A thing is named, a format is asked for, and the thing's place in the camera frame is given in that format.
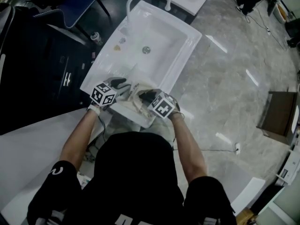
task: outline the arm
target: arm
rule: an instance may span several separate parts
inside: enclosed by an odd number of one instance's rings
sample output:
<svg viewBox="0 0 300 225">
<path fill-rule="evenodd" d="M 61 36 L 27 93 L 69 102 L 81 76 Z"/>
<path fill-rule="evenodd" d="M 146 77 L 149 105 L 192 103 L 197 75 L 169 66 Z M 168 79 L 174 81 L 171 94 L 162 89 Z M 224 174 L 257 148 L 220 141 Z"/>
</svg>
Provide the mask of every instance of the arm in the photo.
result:
<svg viewBox="0 0 300 225">
<path fill-rule="evenodd" d="M 75 166 L 76 171 L 79 170 L 96 119 L 97 114 L 93 110 L 88 110 L 67 139 L 59 161 L 68 161 Z"/>
<path fill-rule="evenodd" d="M 201 150 L 185 124 L 180 113 L 170 116 L 174 126 L 180 162 L 187 182 L 198 177 L 207 176 L 207 168 Z"/>
</svg>

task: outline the gray marble floor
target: gray marble floor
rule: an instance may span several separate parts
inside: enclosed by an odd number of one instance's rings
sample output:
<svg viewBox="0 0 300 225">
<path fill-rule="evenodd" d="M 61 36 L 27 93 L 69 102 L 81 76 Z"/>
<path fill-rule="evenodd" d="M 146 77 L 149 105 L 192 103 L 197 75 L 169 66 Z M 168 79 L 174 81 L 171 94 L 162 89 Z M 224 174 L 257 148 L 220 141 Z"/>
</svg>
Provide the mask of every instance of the gray marble floor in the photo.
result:
<svg viewBox="0 0 300 225">
<path fill-rule="evenodd" d="M 233 161 L 269 184 L 280 168 L 288 146 L 263 136 L 256 128 L 269 90 L 295 90 L 299 58 L 284 51 L 252 19 L 247 23 L 233 0 L 207 0 L 191 24 L 202 38 L 180 74 L 172 94 L 184 110 L 186 122 L 203 150 L 231 150 L 241 144 L 241 154 L 204 151 L 209 175 L 217 177 L 221 162 Z M 274 15 L 268 17 L 262 2 L 250 15 L 262 18 L 284 44 L 288 37 Z M 175 151 L 179 186 L 187 183 Z"/>
</svg>

